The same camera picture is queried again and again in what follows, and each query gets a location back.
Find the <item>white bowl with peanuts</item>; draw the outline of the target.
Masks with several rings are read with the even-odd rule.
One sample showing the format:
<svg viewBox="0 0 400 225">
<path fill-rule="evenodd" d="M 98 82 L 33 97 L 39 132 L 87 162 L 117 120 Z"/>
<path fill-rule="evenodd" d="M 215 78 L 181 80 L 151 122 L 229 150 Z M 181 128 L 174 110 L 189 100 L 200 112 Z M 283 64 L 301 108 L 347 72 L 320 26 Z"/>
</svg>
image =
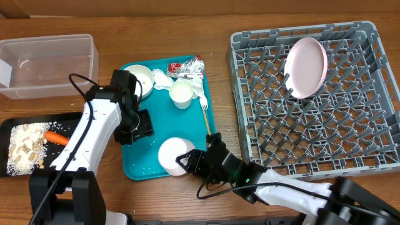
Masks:
<svg viewBox="0 0 400 225">
<path fill-rule="evenodd" d="M 153 90 L 154 75 L 149 68 L 140 64 L 135 64 L 124 68 L 124 70 L 135 75 L 137 80 L 141 83 L 143 90 L 141 91 L 140 87 L 137 87 L 135 90 L 135 94 L 137 96 L 142 93 L 142 98 L 144 99 L 150 95 L 151 91 Z"/>
</svg>

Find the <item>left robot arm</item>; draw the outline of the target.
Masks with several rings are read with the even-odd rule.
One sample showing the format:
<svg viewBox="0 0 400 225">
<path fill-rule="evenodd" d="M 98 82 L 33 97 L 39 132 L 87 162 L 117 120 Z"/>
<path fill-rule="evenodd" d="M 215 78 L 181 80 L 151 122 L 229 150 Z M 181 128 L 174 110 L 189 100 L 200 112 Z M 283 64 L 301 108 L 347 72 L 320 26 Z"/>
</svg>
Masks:
<svg viewBox="0 0 400 225">
<path fill-rule="evenodd" d="M 154 135 L 148 110 L 140 109 L 137 77 L 114 70 L 108 86 L 96 82 L 81 95 L 82 117 L 68 143 L 48 168 L 29 180 L 30 224 L 132 224 L 130 214 L 107 210 L 96 179 L 110 138 L 122 145 Z"/>
</svg>

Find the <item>white round plate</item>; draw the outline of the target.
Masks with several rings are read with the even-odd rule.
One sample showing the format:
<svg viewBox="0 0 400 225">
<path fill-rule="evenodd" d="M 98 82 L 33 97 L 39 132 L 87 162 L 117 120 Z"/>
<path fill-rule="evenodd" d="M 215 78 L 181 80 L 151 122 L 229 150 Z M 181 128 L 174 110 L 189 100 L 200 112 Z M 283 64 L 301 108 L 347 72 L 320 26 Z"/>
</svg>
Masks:
<svg viewBox="0 0 400 225">
<path fill-rule="evenodd" d="M 322 86 L 328 70 L 326 50 L 314 38 L 304 37 L 290 49 L 284 73 L 289 74 L 285 86 L 292 89 L 291 96 L 304 99 Z"/>
</svg>

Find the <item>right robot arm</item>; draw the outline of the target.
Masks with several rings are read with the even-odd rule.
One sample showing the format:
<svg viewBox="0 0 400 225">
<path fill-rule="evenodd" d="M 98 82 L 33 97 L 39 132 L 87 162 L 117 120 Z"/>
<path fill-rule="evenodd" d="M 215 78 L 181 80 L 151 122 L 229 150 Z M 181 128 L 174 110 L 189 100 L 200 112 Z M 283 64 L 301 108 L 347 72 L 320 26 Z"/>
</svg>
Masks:
<svg viewBox="0 0 400 225">
<path fill-rule="evenodd" d="M 176 157 L 187 173 L 203 185 L 230 184 L 247 202 L 284 206 L 303 217 L 303 224 L 399 224 L 399 210 L 354 181 L 337 177 L 335 182 L 313 183 L 282 176 L 233 155 L 216 133 L 206 136 L 205 151 L 192 149 Z"/>
</svg>

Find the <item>orange carrot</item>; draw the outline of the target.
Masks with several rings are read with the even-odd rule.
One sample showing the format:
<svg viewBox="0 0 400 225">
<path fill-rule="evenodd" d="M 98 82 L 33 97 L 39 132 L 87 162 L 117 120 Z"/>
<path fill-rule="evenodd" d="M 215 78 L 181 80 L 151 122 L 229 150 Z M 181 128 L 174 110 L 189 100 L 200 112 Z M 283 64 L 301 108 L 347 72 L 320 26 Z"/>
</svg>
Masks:
<svg viewBox="0 0 400 225">
<path fill-rule="evenodd" d="M 46 131 L 44 133 L 44 138 L 47 141 L 50 141 L 50 142 L 55 143 L 55 144 L 60 144 L 62 146 L 66 146 L 68 144 L 68 142 L 69 142 L 68 138 L 66 138 L 66 137 L 64 137 L 64 136 L 62 136 L 62 135 L 60 135 L 60 134 L 58 134 L 56 132 L 53 132 L 53 131 Z"/>
</svg>

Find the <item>white bowl with rice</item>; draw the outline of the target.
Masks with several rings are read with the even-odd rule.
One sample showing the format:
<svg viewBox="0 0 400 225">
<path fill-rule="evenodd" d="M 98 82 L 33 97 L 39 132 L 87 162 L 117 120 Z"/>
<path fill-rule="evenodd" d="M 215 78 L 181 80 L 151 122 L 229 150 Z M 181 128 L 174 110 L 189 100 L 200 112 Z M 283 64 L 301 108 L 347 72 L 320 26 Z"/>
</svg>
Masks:
<svg viewBox="0 0 400 225">
<path fill-rule="evenodd" d="M 195 148 L 194 144 L 180 137 L 171 137 L 164 141 L 158 151 L 158 161 L 170 176 L 182 176 L 186 171 L 176 162 L 176 158 Z"/>
</svg>

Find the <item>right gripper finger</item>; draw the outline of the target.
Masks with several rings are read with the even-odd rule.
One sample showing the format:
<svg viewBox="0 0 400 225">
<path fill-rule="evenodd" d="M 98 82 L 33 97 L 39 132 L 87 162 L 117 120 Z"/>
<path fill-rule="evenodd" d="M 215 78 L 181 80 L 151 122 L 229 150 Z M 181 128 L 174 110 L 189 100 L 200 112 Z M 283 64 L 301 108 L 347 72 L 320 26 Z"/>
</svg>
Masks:
<svg viewBox="0 0 400 225">
<path fill-rule="evenodd" d="M 212 145 L 218 145 L 222 143 L 222 136 L 220 132 L 216 132 L 214 134 L 207 134 L 206 135 L 206 143 L 207 147 L 210 147 Z"/>
<path fill-rule="evenodd" d="M 176 158 L 176 163 L 180 165 L 187 173 L 196 172 L 198 164 L 203 160 L 203 151 L 193 149 Z"/>
</svg>

